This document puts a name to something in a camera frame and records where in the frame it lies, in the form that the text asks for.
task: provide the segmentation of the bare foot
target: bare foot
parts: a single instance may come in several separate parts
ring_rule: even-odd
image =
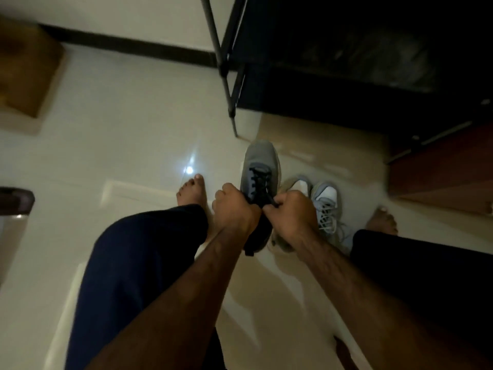
[[[397,235],[397,222],[392,214],[388,213],[387,208],[379,206],[373,213],[365,227],[366,230],[383,232],[388,235]]]
[[[196,174],[193,179],[188,180],[178,193],[176,194],[176,201],[178,206],[199,204],[206,212],[207,221],[209,223],[209,230],[207,232],[207,240],[210,238],[213,231],[213,221],[211,211],[207,206],[207,194],[206,184],[204,177],[200,174]]]

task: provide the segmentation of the leg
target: leg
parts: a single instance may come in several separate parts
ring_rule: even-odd
[[[92,358],[193,263],[207,236],[203,178],[189,180],[178,207],[123,218],[96,241],[80,287],[67,370]],[[214,332],[203,367],[224,368]]]
[[[354,264],[422,316],[491,357],[493,255],[395,236],[393,217],[375,215],[379,225],[370,221],[372,230],[354,235]]]

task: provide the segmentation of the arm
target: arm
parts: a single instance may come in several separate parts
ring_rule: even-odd
[[[261,214],[229,183],[216,193],[213,208],[217,236],[171,287],[102,349],[87,370],[201,367],[231,274]]]
[[[374,369],[491,368],[467,343],[417,317],[323,240],[315,209],[302,193],[275,200],[280,207],[264,207],[266,216],[310,268]]]

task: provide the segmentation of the floor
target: floor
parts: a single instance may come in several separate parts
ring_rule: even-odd
[[[238,184],[248,143],[276,146],[285,178],[340,189],[343,221],[378,204],[400,235],[493,253],[490,218],[390,201],[381,136],[239,111],[233,137],[217,72],[68,46],[40,120],[0,113],[0,186],[31,189],[25,219],[4,218],[0,358],[4,369],[62,369],[77,289],[97,236],[115,220],[175,205],[196,172],[209,197]],[[342,369],[334,334],[364,357],[307,268],[267,249],[242,256],[217,323],[230,369]]]

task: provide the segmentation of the metal pole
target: metal pole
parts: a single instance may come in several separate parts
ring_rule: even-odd
[[[229,92],[229,85],[227,80],[227,72],[224,72],[223,68],[223,60],[221,55],[221,45],[219,43],[219,36],[217,35],[217,29],[214,23],[213,10],[211,8],[210,0],[201,0],[202,7],[204,8],[204,13],[206,15],[207,27],[209,28],[209,34],[211,35],[211,39],[213,41],[214,52],[216,55],[217,67],[219,68],[219,74],[221,75],[222,85],[224,87],[224,91],[226,93],[226,101],[228,102],[228,114],[231,119],[231,124],[233,125],[233,132],[235,137],[238,137],[238,133],[236,131],[236,122],[235,122],[235,105],[233,104],[233,99],[231,98],[231,93]]]

